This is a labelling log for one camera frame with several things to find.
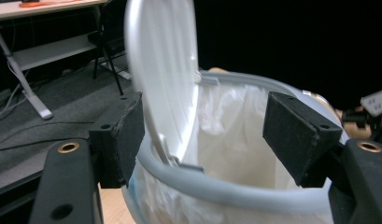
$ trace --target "wooden surface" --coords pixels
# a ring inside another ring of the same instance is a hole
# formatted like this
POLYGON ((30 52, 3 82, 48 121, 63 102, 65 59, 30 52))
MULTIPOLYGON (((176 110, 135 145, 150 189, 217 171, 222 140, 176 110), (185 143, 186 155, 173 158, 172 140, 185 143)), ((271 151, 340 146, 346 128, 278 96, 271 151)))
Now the wooden surface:
MULTIPOLYGON (((40 0, 40 2, 60 2, 63 0, 40 0)), ((0 20, 17 17, 34 16, 37 14, 50 13, 62 10, 76 9, 80 7, 92 7, 103 4, 107 0, 78 0, 42 7, 19 7, 21 1, 0 3, 0 20)))
POLYGON ((100 189, 105 224, 135 224, 121 189, 100 189))

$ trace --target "gray plastic rim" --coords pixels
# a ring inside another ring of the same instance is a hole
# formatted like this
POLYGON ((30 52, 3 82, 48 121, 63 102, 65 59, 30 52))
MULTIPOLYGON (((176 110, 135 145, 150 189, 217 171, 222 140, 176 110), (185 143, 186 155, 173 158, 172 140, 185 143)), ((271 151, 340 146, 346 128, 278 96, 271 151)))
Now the gray plastic rim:
MULTIPOLYGON (((337 117, 326 106, 285 83, 267 77, 233 72, 220 74, 202 71, 201 74, 203 78, 216 78, 220 83, 230 82, 255 85, 267 90, 279 91, 295 96, 341 127, 337 117)), ((341 142, 345 143, 347 139, 348 136, 344 132, 341 142)), ((282 214, 301 215, 318 211, 329 211, 330 209, 328 190, 331 181, 329 179, 327 179, 322 189, 274 190, 253 188, 214 179, 197 170, 163 164, 155 158, 152 150, 154 149, 147 130, 137 154, 140 164, 165 185, 197 199, 282 214)))

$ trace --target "trash bin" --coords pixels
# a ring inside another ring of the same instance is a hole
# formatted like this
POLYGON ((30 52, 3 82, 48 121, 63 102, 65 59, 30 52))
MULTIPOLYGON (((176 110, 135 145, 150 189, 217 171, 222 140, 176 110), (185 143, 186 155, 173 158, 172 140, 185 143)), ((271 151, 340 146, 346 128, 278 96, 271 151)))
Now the trash bin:
POLYGON ((128 61, 146 118, 122 189, 136 223, 332 223, 331 181, 297 187, 262 138, 269 91, 340 126, 323 98, 267 77, 200 71, 191 0, 131 0, 126 10, 128 61))

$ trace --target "white desk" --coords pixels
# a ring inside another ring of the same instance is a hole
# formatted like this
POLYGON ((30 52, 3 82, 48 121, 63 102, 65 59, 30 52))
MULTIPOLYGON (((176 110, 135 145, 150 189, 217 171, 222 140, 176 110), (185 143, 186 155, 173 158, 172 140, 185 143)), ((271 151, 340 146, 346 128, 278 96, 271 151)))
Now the white desk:
MULTIPOLYGON (((19 7, 21 1, 1 3, 0 4, 0 21, 14 19, 18 17, 28 17, 44 13, 52 13, 63 10, 77 9, 81 7, 95 7, 96 19, 98 20, 98 5, 103 4, 107 0, 79 0, 69 3, 61 3, 43 7, 19 7)), ((65 40, 49 43, 35 48, 24 49, 11 52, 7 47, 4 38, 0 34, 0 46, 7 57, 15 76, 24 89, 24 95, 38 112, 42 119, 52 118, 50 110, 42 103, 42 101, 31 90, 22 71, 37 67, 45 63, 51 63, 81 52, 94 49, 95 45, 91 44, 87 35, 75 36, 65 40)))

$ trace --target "transparent plastic sheet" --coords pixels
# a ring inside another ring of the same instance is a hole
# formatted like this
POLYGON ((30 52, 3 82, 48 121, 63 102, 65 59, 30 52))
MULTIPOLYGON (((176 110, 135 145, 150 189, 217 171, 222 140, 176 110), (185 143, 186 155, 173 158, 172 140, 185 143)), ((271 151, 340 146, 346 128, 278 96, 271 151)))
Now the transparent plastic sheet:
MULTIPOLYGON (((247 84, 200 88, 197 148, 188 149, 184 162, 240 185, 302 190, 262 138, 268 92, 247 84)), ((196 199, 162 183, 139 162, 124 194, 137 223, 332 223, 330 210, 281 214, 196 199)))

